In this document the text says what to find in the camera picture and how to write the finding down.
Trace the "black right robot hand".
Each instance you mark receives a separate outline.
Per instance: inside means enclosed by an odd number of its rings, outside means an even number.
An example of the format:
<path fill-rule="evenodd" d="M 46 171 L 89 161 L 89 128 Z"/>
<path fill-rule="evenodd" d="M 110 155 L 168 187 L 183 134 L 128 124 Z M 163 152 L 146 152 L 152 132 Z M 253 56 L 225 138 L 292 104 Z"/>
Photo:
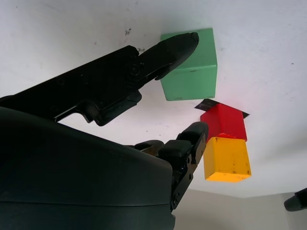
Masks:
<path fill-rule="evenodd" d="M 182 64 L 199 44 L 175 35 L 140 54 L 126 46 L 0 100 L 3 230 L 172 230 L 206 148 L 209 127 L 175 140 L 121 145 L 67 127 L 81 114 L 104 126 L 134 107 L 140 88 Z"/>

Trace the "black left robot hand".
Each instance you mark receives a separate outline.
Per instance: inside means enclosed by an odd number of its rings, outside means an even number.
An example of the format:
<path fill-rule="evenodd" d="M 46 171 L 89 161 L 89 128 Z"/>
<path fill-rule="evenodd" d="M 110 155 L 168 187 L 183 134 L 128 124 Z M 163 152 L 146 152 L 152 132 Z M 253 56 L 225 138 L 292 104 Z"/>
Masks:
<path fill-rule="evenodd" d="M 284 202 L 288 212 L 295 212 L 307 208 L 307 188 L 296 192 L 291 198 Z"/>

